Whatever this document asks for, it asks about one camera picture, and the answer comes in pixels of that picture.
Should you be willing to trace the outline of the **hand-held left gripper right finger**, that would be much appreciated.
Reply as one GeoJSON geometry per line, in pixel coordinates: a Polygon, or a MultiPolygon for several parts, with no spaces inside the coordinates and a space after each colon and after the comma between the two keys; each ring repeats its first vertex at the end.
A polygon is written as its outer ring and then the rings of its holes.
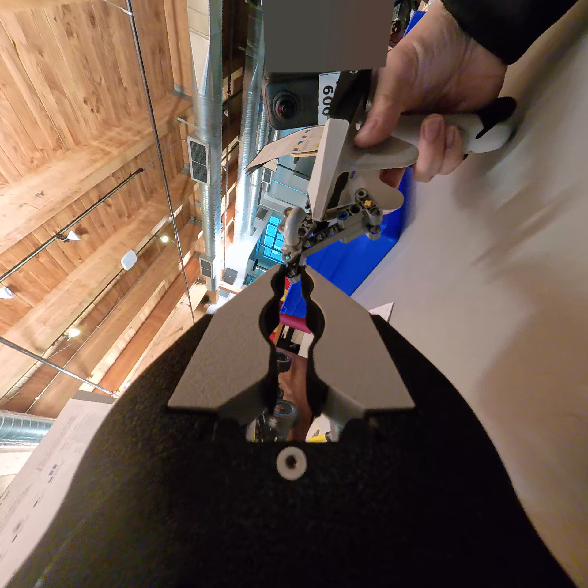
{"type": "Polygon", "coordinates": [[[301,270],[306,323],[313,334],[306,392],[314,415],[342,427],[355,419],[415,408],[375,319],[312,268],[301,270]]]}

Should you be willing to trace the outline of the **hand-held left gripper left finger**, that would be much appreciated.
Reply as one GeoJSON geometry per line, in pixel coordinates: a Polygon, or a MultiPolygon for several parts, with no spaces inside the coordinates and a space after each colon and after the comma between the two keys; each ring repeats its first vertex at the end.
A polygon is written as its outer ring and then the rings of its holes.
{"type": "Polygon", "coordinates": [[[168,407],[249,424],[273,411],[283,265],[275,265],[218,309],[190,358],[168,407]]]}

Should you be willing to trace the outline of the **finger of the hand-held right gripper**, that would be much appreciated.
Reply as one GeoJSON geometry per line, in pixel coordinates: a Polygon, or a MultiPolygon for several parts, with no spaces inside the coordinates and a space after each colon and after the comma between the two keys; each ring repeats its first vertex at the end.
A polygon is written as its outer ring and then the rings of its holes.
{"type": "Polygon", "coordinates": [[[360,198],[368,198],[377,205],[383,214],[388,214],[402,207],[404,196],[397,188],[393,188],[380,180],[379,171],[351,172],[347,184],[342,191],[342,205],[351,205],[360,198]]]}
{"type": "Polygon", "coordinates": [[[313,217],[324,216],[336,181],[341,174],[338,164],[350,123],[345,119],[329,118],[323,127],[318,153],[308,183],[307,194],[313,217]]]}

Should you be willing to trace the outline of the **grey lego suspension assembly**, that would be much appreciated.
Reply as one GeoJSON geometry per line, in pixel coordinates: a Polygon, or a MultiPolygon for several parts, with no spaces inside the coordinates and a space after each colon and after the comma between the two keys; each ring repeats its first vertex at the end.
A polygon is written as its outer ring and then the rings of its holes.
{"type": "Polygon", "coordinates": [[[383,210],[364,187],[355,191],[350,204],[328,209],[325,215],[316,221],[298,206],[285,209],[278,231],[283,236],[285,276],[291,283],[300,281],[307,258],[327,246],[338,241],[349,243],[363,235],[372,240],[380,237],[383,210]]]}

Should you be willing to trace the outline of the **person's right forearm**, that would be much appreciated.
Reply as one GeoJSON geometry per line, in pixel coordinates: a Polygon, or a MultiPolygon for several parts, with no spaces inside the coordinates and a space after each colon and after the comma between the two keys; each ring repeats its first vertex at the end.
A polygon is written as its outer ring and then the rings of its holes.
{"type": "Polygon", "coordinates": [[[471,38],[504,64],[518,61],[577,1],[442,1],[471,38]]]}

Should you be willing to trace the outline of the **person's right hand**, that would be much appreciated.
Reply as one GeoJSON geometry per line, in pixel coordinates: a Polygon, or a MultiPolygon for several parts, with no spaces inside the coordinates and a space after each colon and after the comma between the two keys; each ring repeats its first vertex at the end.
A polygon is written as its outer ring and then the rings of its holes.
{"type": "Polygon", "coordinates": [[[443,114],[473,112],[496,99],[507,65],[469,36],[437,1],[378,70],[371,110],[355,138],[368,148],[388,138],[401,114],[426,114],[419,134],[417,182],[451,174],[464,158],[463,140],[443,114]]]}

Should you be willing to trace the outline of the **blue plastic storage bin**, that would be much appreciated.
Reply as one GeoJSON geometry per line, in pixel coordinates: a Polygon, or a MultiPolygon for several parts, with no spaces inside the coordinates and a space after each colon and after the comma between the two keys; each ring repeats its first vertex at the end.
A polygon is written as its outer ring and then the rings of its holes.
{"type": "Polygon", "coordinates": [[[370,240],[364,235],[347,244],[341,241],[332,243],[310,255],[307,267],[322,275],[343,293],[349,296],[354,294],[405,231],[413,184],[413,168],[408,168],[399,184],[404,203],[399,210],[383,217],[378,240],[370,240]]]}

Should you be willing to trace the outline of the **large paned window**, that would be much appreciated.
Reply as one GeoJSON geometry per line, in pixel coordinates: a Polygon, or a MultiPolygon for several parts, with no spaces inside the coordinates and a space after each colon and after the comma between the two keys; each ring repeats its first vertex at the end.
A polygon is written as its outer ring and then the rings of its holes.
{"type": "Polygon", "coordinates": [[[283,234],[278,230],[282,218],[272,215],[254,250],[254,261],[264,270],[282,264],[283,234]]]}

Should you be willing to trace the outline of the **grey metal ceiling rod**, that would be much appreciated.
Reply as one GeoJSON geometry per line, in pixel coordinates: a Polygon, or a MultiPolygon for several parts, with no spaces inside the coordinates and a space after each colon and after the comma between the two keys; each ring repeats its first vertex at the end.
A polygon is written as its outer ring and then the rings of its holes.
{"type": "Polygon", "coordinates": [[[36,353],[33,353],[32,351],[30,351],[28,349],[25,349],[21,345],[18,345],[12,341],[7,340],[3,336],[1,336],[1,344],[8,347],[9,349],[12,349],[12,350],[20,353],[21,355],[24,355],[24,356],[34,360],[35,362],[49,366],[50,368],[54,369],[55,371],[57,371],[61,374],[64,374],[70,378],[76,379],[78,382],[89,385],[93,389],[97,389],[103,393],[106,393],[107,395],[109,395],[111,397],[115,397],[119,394],[118,391],[111,391],[111,390],[108,390],[107,388],[104,388],[103,386],[100,386],[97,383],[93,383],[92,381],[79,376],[78,374],[66,369],[65,367],[58,366],[57,364],[51,362],[50,360],[48,360],[48,359],[46,359],[36,353]]]}

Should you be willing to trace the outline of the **black lighting track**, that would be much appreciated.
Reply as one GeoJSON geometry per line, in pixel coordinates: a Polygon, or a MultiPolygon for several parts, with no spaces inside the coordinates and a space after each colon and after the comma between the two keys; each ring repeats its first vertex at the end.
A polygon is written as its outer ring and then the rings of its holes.
{"type": "Polygon", "coordinates": [[[4,274],[1,275],[1,282],[4,282],[6,279],[11,277],[21,268],[23,268],[28,262],[32,261],[35,256],[43,252],[49,245],[53,244],[57,240],[62,242],[70,242],[72,239],[69,237],[70,232],[74,229],[74,227],[85,217],[91,214],[97,207],[101,204],[107,202],[107,200],[112,197],[117,191],[119,191],[122,187],[125,187],[131,180],[135,177],[139,176],[141,173],[145,172],[144,167],[137,168],[134,172],[128,175],[124,180],[119,182],[115,187],[113,187],[109,192],[95,201],[90,207],[86,208],[81,214],[77,217],[74,217],[73,220],[62,227],[59,231],[53,234],[49,239],[41,243],[36,249],[34,249],[30,254],[26,255],[23,259],[21,259],[18,263],[16,263],[13,267],[7,270],[4,274]]]}

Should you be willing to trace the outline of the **narrow silver spiral duct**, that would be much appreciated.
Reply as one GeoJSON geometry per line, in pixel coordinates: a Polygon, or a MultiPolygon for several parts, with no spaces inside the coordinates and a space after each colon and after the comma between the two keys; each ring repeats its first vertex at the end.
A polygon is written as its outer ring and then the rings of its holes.
{"type": "Polygon", "coordinates": [[[245,71],[242,88],[242,114],[239,134],[238,181],[236,187],[233,243],[241,244],[248,237],[251,208],[251,173],[247,166],[254,158],[261,101],[263,72],[263,17],[251,19],[247,33],[245,71]]]}

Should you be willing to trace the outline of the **large duct vent grille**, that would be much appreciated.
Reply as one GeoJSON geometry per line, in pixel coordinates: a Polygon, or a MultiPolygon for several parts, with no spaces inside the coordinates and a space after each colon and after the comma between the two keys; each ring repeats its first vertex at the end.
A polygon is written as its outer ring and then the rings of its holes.
{"type": "Polygon", "coordinates": [[[193,181],[210,186],[209,144],[202,143],[193,136],[187,136],[189,154],[189,173],[193,181]]]}

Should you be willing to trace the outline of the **wide silver spiral duct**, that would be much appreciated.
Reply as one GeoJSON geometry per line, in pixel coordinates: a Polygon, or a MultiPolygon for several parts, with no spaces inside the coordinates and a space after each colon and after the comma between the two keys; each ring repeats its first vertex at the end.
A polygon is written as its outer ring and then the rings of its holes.
{"type": "Polygon", "coordinates": [[[187,1],[193,66],[195,138],[208,149],[208,175],[201,182],[204,243],[202,261],[210,269],[208,291],[219,289],[222,250],[223,9],[222,1],[187,1]]]}

